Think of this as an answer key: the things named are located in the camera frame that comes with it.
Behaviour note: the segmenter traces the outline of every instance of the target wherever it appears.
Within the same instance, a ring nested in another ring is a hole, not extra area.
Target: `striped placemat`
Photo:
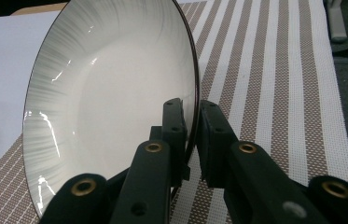
[[[196,42],[202,98],[220,105],[242,140],[269,152],[292,179],[348,181],[348,139],[327,19],[320,0],[215,0],[181,4]],[[37,223],[25,180],[21,136],[0,160],[0,223]],[[172,223],[230,223],[223,190],[191,177]]]

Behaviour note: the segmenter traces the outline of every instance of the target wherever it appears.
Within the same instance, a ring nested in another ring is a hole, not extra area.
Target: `brass screw hole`
[[[240,144],[240,150],[245,153],[255,153],[256,147],[250,144]]]
[[[337,181],[326,181],[322,183],[322,188],[329,194],[338,198],[348,198],[348,188]]]
[[[162,145],[158,143],[151,143],[145,147],[148,152],[159,152],[162,150]]]
[[[84,196],[93,192],[97,187],[97,183],[91,178],[84,178],[79,180],[75,185],[71,188],[71,192],[76,196]]]

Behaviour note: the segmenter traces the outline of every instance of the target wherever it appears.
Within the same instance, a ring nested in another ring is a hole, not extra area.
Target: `brown stripe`
[[[205,223],[208,219],[209,207],[211,206],[213,189],[208,189],[205,181],[200,179],[197,187],[196,196],[191,206],[190,217],[188,223]]]
[[[21,216],[23,223],[38,222],[25,179],[21,139],[0,160],[0,223],[14,223]]]
[[[188,26],[190,27],[191,32],[194,31],[194,28],[196,27],[200,16],[203,12],[203,9],[205,8],[206,2],[200,2],[199,6],[197,7],[196,12],[194,13],[193,18],[191,18],[191,21],[188,23]]]
[[[212,48],[211,56],[209,62],[206,66],[205,75],[202,80],[202,87],[208,86],[207,90],[204,90],[202,98],[206,99],[211,90],[212,82],[216,74],[217,64],[220,58],[221,50],[223,48],[224,41],[226,39],[227,31],[229,30],[230,21],[232,17],[232,12],[235,6],[235,0],[230,0],[226,8],[223,21],[220,25],[219,31],[217,33],[216,41]],[[196,196],[194,198],[193,206],[190,211],[189,223],[195,222],[206,222],[209,215],[209,209],[211,206],[212,195],[214,191],[208,189],[206,183],[200,179],[199,185],[197,187]]]
[[[197,56],[200,59],[200,55],[203,50],[203,46],[205,45],[206,39],[208,38],[209,32],[211,31],[212,24],[214,23],[217,10],[220,6],[221,0],[215,0],[214,4],[212,5],[211,11],[209,12],[208,18],[206,19],[205,25],[202,28],[201,34],[199,39],[196,43],[196,51]]]
[[[191,21],[191,18],[193,17],[194,12],[196,11],[198,4],[199,3],[193,3],[193,5],[191,5],[191,7],[188,9],[188,13],[186,13],[186,14],[188,14],[188,16],[187,16],[188,21]]]
[[[202,99],[207,100],[214,82],[217,65],[219,63],[220,54],[223,49],[223,44],[226,40],[227,31],[229,30],[232,12],[235,7],[235,0],[230,0],[217,33],[215,44],[212,48],[211,56],[206,65],[205,74],[202,79]]]
[[[304,91],[305,146],[308,177],[327,174],[327,162],[322,134],[319,86],[313,56],[313,30],[308,1],[299,1],[299,42]]]
[[[211,8],[211,11],[208,15],[208,18],[205,22],[205,25],[202,28],[200,38],[198,39],[196,44],[196,50],[198,52],[199,58],[200,58],[200,55],[202,54],[203,46],[211,31],[212,24],[215,21],[216,13],[220,5],[221,5],[221,0],[214,2]],[[215,58],[214,55],[211,55],[209,60],[218,61],[218,58]],[[214,191],[212,189],[208,189],[208,187],[206,186],[206,183],[202,181],[202,179],[200,178],[199,184],[196,190],[196,195],[194,197],[193,205],[191,206],[188,223],[200,223],[200,222],[205,223],[206,222],[206,219],[208,218],[209,208],[211,206],[213,194],[214,194]]]
[[[270,1],[261,1],[256,31],[255,45],[252,55],[248,90],[244,106],[244,118],[240,138],[254,142],[258,124],[258,105],[260,101],[261,81],[263,78],[264,49],[266,45],[267,24],[269,20]]]
[[[234,39],[232,52],[230,55],[229,68],[227,71],[226,79],[224,81],[222,95],[220,97],[219,106],[226,116],[229,118],[232,98],[234,96],[235,86],[237,83],[238,69],[240,67],[241,57],[244,48],[244,40],[249,22],[250,8],[252,6],[251,0],[245,0],[243,6],[243,12],[240,18],[240,24],[237,29],[237,34]]]
[[[185,4],[179,4],[179,6],[182,7],[183,14],[188,13],[188,8],[191,6],[191,3],[185,3]]]
[[[287,140],[289,114],[288,10],[288,0],[280,1],[271,134],[271,157],[287,174],[289,171]]]

